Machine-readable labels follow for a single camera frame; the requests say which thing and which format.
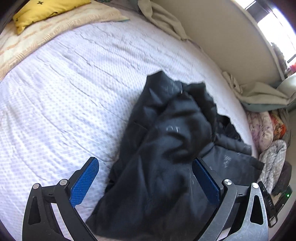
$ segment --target bed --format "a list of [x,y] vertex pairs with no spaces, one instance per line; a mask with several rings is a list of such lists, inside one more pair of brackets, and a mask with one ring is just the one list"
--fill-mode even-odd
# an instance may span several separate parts
[[246,114],[219,67],[196,44],[169,36],[135,11],[117,8],[130,21],[67,31],[0,83],[0,220],[16,241],[21,241],[32,185],[55,185],[94,156],[99,173],[76,206],[83,220],[89,217],[104,194],[146,77],[159,70],[185,83],[205,82],[218,113],[230,117],[256,155]]

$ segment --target pillow pattern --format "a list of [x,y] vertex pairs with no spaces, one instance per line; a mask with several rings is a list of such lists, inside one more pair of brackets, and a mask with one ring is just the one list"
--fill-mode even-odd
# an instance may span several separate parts
[[70,11],[76,7],[90,3],[91,0],[30,0],[17,14],[13,21],[17,27],[17,33],[40,20]]
[[253,141],[260,154],[269,148],[274,139],[271,117],[267,111],[262,113],[247,111],[246,114]]

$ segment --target beige blanket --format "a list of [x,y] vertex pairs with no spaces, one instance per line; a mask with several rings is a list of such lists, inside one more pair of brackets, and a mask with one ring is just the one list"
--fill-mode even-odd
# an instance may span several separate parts
[[190,39],[181,22],[160,5],[150,0],[138,0],[138,6],[144,16],[154,25],[179,40]]
[[[290,84],[288,85],[288,88],[287,86],[283,86],[282,89],[274,89],[268,84],[261,82],[251,82],[245,85],[239,85],[233,75],[227,72],[223,72],[222,74],[236,97],[241,101],[241,103],[246,103],[244,106],[249,111],[263,112],[283,108],[291,103],[296,97],[293,94],[295,92],[295,88],[293,89],[291,87],[293,82],[287,81],[287,83]],[[283,91],[289,88],[291,89],[291,93]]]
[[124,20],[128,18],[116,8],[92,0],[90,4],[34,23],[20,35],[10,22],[0,35],[0,81],[25,57],[67,30],[93,22]]

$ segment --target window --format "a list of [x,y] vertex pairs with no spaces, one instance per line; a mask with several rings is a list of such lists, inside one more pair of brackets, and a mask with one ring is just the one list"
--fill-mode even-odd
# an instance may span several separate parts
[[236,0],[236,2],[242,6],[242,8],[246,9],[249,5],[251,5],[254,0]]
[[270,43],[283,53],[288,66],[296,62],[296,35],[286,18],[275,6],[263,0],[235,0],[257,21],[258,27]]
[[290,60],[296,50],[285,28],[273,13],[269,13],[259,23],[258,27],[270,43],[275,43],[283,53],[285,60]]

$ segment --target wall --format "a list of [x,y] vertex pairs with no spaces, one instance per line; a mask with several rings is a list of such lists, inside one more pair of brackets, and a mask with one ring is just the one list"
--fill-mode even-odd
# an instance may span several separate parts
[[187,34],[240,84],[283,78],[278,60],[247,11],[231,0],[154,0],[174,14]]

